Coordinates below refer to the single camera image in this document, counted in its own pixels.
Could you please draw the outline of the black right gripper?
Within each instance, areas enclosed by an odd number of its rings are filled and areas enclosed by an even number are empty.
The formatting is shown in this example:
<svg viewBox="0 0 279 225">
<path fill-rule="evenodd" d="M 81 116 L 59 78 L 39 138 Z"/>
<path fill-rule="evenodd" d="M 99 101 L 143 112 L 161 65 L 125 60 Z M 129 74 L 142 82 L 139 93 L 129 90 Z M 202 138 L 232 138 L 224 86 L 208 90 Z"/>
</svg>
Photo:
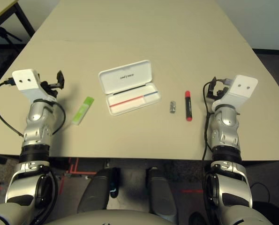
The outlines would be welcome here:
<svg viewBox="0 0 279 225">
<path fill-rule="evenodd" d="M 216 86 L 216 83 L 220 82 L 224 85 L 223 89 L 218 90 L 216 92 L 216 95 L 214 94 L 214 88 Z M 228 85 L 226 81 L 217 81 L 216 77 L 214 77 L 210 82 L 207 90 L 207 98 L 222 98 L 228 91 Z"/>
</svg>

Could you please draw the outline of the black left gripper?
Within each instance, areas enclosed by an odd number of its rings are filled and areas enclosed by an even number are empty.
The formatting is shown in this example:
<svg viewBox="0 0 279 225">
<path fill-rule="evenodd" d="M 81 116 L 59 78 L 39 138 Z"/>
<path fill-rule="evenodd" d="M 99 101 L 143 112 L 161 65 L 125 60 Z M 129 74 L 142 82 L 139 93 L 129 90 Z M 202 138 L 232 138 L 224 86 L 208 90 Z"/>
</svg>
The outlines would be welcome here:
<svg viewBox="0 0 279 225">
<path fill-rule="evenodd" d="M 64 80 L 64 76 L 63 76 L 63 73 L 62 73 L 61 70 L 57 73 L 57 77 L 56 78 L 57 78 L 56 87 L 60 88 L 62 90 L 64 88 L 65 80 Z M 56 90 L 53 90 L 50 87 L 50 85 L 48 84 L 47 81 L 41 82 L 41 87 L 50 96 L 56 97 L 58 95 L 58 92 Z"/>
</svg>

